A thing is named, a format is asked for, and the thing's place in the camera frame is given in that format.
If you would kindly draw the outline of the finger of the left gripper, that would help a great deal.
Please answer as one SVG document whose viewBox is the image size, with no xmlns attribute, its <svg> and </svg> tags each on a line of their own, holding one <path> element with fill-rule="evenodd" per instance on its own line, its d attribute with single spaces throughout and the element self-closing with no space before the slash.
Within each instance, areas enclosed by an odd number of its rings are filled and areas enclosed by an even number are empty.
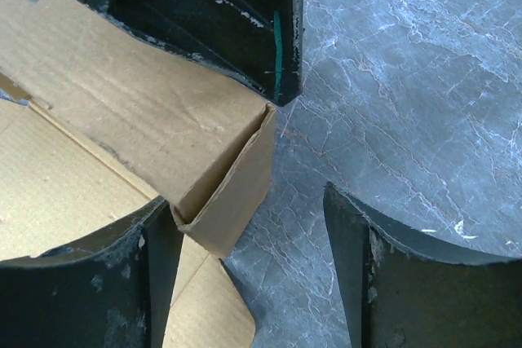
<svg viewBox="0 0 522 348">
<path fill-rule="evenodd" d="M 277 106 L 303 89 L 303 0 L 77 0 L 127 34 Z"/>
</svg>

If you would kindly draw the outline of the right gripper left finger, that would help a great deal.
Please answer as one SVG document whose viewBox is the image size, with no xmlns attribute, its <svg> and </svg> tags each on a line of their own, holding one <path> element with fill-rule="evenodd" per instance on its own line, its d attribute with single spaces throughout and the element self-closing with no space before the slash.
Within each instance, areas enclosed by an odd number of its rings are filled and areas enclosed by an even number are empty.
<svg viewBox="0 0 522 348">
<path fill-rule="evenodd" d="M 184 235 L 157 197 L 38 257 L 1 263 L 3 347 L 160 347 Z"/>
</svg>

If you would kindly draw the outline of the brown cardboard box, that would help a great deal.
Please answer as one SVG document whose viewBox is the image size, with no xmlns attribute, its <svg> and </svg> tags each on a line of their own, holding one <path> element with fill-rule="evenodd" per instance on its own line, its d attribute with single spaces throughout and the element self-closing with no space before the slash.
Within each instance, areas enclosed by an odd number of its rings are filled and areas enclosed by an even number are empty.
<svg viewBox="0 0 522 348">
<path fill-rule="evenodd" d="M 75 0 L 1 0 L 1 256 L 37 256 L 167 200 L 184 244 L 166 347 L 249 347 L 224 270 L 268 193 L 276 110 Z"/>
</svg>

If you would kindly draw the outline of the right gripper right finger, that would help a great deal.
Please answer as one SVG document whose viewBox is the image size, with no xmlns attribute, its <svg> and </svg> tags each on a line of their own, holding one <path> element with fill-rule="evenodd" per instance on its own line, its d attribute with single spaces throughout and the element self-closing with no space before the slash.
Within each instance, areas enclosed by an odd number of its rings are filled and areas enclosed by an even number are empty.
<svg viewBox="0 0 522 348">
<path fill-rule="evenodd" d="M 352 346 L 520 346 L 518 258 L 429 236 L 332 183 L 323 209 Z"/>
</svg>

